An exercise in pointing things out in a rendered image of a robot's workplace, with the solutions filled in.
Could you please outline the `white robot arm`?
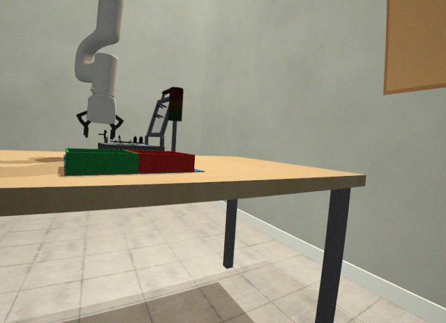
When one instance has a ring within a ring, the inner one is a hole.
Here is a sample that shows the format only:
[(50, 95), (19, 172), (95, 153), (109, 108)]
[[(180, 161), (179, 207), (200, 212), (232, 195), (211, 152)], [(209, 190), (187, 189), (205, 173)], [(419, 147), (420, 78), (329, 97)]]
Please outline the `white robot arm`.
[(124, 0), (99, 0), (96, 29), (78, 46), (75, 76), (81, 82), (92, 83), (90, 91), (93, 94), (115, 97), (118, 59), (108, 53), (96, 52), (118, 43), (123, 7)]

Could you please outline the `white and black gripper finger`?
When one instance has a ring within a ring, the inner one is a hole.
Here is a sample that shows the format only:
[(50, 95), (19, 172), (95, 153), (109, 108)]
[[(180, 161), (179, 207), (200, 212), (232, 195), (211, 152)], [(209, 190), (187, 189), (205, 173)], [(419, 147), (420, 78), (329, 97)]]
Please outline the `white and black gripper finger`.
[(113, 138), (115, 138), (115, 131), (116, 131), (116, 129), (119, 128), (122, 125), (122, 123), (124, 122), (124, 120), (122, 120), (117, 115), (116, 115), (116, 119), (119, 121), (119, 123), (117, 125), (109, 124), (111, 126), (110, 139), (112, 139), (112, 140), (113, 140)]
[(83, 133), (83, 135), (85, 135), (85, 137), (88, 138), (88, 129), (89, 129), (88, 124), (91, 121), (84, 122), (82, 120), (82, 118), (81, 118), (83, 115), (86, 115), (86, 114), (87, 114), (87, 111), (81, 112), (81, 113), (77, 114), (77, 118), (78, 118), (79, 122), (84, 126), (84, 133)]

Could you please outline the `red bin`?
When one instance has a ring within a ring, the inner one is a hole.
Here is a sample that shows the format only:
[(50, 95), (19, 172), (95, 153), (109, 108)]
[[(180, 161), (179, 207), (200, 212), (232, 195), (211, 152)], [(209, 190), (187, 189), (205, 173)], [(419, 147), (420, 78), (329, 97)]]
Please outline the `red bin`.
[(127, 150), (139, 154), (138, 172), (194, 172), (195, 155), (174, 151)]

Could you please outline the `green open tray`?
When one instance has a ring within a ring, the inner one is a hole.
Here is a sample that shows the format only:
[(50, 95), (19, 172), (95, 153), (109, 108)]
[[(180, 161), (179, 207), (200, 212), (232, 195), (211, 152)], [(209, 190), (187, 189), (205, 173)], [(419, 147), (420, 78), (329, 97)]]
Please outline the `green open tray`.
[(138, 173), (138, 158), (126, 150), (66, 148), (66, 175)]

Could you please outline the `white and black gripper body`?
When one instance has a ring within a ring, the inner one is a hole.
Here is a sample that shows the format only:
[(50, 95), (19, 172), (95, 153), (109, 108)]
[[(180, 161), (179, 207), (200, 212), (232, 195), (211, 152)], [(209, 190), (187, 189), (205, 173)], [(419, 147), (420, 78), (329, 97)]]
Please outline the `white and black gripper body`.
[(92, 123), (114, 124), (116, 119), (115, 99), (97, 94), (90, 96), (86, 119)]

